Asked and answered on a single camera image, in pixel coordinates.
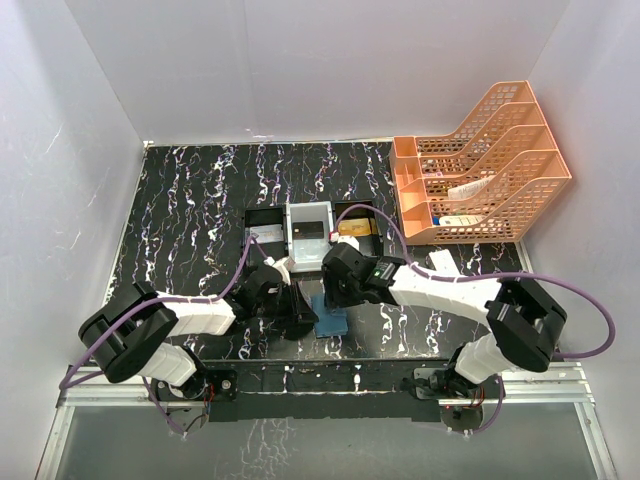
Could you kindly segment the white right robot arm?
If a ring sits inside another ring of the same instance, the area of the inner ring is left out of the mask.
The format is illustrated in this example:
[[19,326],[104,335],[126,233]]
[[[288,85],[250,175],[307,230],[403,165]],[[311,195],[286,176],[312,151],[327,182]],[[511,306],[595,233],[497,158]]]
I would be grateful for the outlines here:
[[548,369],[566,313],[529,278],[439,281],[433,271],[395,257],[363,255],[337,243],[322,260],[325,303],[347,308],[364,303],[424,307],[475,321],[481,338],[459,347],[445,370],[433,374],[432,391],[471,395],[489,377],[512,367]]

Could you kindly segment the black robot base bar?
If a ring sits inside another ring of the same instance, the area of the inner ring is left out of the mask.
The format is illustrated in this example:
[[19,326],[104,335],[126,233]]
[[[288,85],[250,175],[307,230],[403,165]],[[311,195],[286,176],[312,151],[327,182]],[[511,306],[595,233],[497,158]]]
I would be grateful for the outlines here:
[[380,359],[215,361],[185,392],[165,381],[153,389],[174,408],[201,407],[211,422],[393,418],[471,429],[504,393],[496,377],[465,386],[440,361]]

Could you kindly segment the blue card holder wallet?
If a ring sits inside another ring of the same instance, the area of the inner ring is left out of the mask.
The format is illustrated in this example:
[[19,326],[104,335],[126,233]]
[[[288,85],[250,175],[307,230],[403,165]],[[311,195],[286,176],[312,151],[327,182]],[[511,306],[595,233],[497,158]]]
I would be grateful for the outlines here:
[[329,309],[325,305],[325,296],[316,294],[311,297],[311,305],[318,321],[314,324],[317,338],[344,336],[348,333],[347,311],[343,308]]

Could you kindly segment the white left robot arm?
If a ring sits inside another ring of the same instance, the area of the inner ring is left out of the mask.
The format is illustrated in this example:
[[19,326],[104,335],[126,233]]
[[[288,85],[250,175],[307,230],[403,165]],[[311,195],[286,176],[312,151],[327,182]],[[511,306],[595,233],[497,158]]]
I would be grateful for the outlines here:
[[136,282],[87,319],[78,336],[109,382],[154,377],[194,399],[204,392],[207,376],[192,354],[166,340],[224,336],[256,318],[293,337],[306,335],[318,322],[310,301],[278,261],[254,268],[212,297],[172,296]]

